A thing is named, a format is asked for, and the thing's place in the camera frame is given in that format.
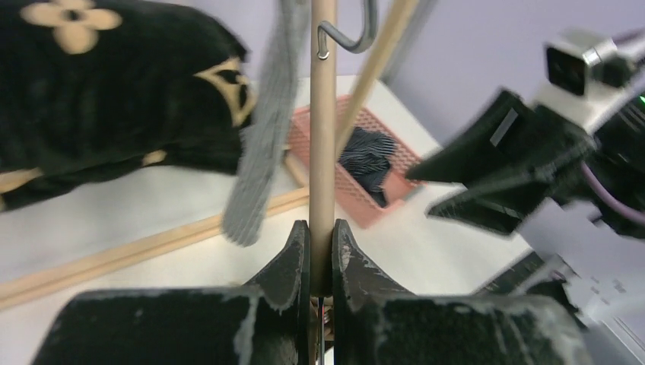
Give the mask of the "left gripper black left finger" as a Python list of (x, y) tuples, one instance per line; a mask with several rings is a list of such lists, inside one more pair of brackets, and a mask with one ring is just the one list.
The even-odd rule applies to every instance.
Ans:
[(59, 312), (35, 364), (308, 364), (310, 230), (239, 287), (90, 290)]

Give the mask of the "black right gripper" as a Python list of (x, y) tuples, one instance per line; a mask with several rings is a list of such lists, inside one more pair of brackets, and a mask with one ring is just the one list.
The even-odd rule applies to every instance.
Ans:
[[(432, 205), (428, 217), (440, 217), (509, 236), (547, 198), (583, 200), (582, 163), (598, 150), (594, 137), (546, 106), (535, 108), (548, 127), (529, 156), (529, 173), (480, 182)], [(409, 180), (470, 184), (510, 164), (532, 111), (509, 90), (501, 90), (477, 119), (441, 151), (410, 167)]]

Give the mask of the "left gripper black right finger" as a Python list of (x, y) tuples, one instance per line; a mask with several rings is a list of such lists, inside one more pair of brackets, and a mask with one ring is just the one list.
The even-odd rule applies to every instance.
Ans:
[(537, 295), (423, 297), (357, 245), (347, 221), (332, 236), (337, 364), (590, 364), (563, 306)]

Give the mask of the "navy striped underwear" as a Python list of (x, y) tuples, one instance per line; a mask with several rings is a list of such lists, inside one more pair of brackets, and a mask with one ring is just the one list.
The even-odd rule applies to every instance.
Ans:
[(388, 201), (383, 182), (391, 170), (389, 158), (395, 152), (396, 143), (388, 135), (354, 127), (338, 162), (381, 208), (385, 208)]

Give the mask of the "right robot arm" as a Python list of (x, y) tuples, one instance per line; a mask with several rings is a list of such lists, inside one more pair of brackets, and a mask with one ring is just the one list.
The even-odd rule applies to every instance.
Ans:
[(592, 222), (644, 237), (644, 97), (635, 96), (594, 134), (545, 106), (527, 107), (501, 90), (443, 150), (406, 177), (460, 183), (464, 190), (432, 205), (430, 216), (512, 234), (548, 199), (595, 205)]

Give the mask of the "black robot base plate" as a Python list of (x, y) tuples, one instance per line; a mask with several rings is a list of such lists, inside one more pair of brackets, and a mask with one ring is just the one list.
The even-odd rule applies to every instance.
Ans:
[(473, 294), (522, 294), (537, 283), (566, 279), (571, 275), (570, 266), (559, 255), (544, 259), (537, 252), (531, 251), (502, 268), (474, 290)]

